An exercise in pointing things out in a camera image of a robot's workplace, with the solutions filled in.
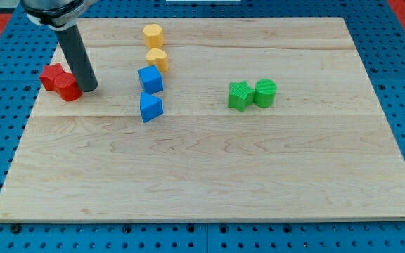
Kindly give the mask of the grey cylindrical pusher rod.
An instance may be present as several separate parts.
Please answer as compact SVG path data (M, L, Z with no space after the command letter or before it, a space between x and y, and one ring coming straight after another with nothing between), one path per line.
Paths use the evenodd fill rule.
M55 31L65 59L73 73L79 89L91 92L98 87L98 81L76 25L66 30Z

